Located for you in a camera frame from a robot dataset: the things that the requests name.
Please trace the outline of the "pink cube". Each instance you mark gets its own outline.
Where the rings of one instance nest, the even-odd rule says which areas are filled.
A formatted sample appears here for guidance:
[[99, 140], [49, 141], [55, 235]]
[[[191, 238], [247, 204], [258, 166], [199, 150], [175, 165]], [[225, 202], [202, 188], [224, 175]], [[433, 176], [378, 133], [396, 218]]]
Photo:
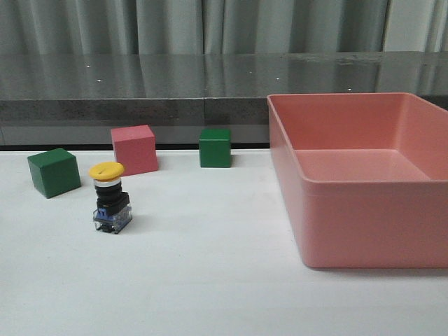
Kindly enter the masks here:
[[125, 168], [123, 176], [158, 170], [155, 135], [148, 125], [113, 128], [111, 139], [115, 160]]

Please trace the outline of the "yellow push button switch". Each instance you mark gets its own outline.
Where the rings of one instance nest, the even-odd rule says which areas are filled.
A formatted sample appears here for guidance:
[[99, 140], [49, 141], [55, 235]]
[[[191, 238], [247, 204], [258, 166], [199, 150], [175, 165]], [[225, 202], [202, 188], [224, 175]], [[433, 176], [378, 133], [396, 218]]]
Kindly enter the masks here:
[[97, 231], [118, 234], [132, 220], [130, 196], [122, 189], [124, 170], [119, 162], [101, 162], [89, 170], [97, 194], [93, 212]]

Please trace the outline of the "dark grey glossy counter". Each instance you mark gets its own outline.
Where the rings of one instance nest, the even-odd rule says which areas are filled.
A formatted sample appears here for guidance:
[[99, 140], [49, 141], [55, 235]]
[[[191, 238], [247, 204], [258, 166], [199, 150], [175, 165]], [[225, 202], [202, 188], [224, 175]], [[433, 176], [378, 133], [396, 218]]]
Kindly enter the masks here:
[[445, 52], [258, 55], [4, 55], [1, 148], [102, 149], [114, 127], [149, 125], [160, 148], [205, 127], [268, 144], [267, 96], [409, 92], [447, 106]]

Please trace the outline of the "pink plastic bin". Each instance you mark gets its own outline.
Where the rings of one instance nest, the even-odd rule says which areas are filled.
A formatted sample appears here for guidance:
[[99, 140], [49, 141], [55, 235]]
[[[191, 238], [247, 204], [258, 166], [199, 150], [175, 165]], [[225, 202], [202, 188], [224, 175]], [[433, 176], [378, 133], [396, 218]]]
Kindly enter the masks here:
[[409, 93], [271, 94], [269, 142], [309, 267], [447, 266], [447, 112]]

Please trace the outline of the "green cube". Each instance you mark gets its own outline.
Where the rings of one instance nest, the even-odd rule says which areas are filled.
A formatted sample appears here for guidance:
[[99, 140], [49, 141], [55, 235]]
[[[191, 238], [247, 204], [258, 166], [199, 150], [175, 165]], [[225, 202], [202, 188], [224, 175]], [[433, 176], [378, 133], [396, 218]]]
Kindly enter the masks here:
[[231, 132], [229, 129], [203, 129], [199, 136], [200, 167], [231, 167]]
[[47, 199], [81, 186], [76, 157], [63, 148], [31, 155], [27, 161], [35, 189]]

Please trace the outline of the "right green cube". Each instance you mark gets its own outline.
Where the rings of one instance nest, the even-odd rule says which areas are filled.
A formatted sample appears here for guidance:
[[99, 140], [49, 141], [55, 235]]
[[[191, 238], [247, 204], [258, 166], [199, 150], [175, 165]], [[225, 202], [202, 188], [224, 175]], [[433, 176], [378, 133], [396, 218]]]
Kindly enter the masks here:
[[231, 132], [229, 129], [203, 129], [199, 136], [200, 167], [231, 167]]

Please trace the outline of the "grey curtain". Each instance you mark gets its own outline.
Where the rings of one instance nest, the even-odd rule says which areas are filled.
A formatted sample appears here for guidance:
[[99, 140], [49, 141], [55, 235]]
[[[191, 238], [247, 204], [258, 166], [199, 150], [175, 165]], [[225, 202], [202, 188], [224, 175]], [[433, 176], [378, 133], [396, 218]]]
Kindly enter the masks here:
[[4, 55], [446, 49], [446, 1], [1, 2]]

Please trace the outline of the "left green cube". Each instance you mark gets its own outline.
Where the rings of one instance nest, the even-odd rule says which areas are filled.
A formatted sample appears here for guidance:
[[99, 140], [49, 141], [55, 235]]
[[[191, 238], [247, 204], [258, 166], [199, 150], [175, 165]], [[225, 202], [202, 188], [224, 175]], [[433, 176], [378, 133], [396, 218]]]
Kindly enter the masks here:
[[31, 155], [27, 161], [35, 189], [47, 199], [81, 186], [76, 157], [63, 148]]

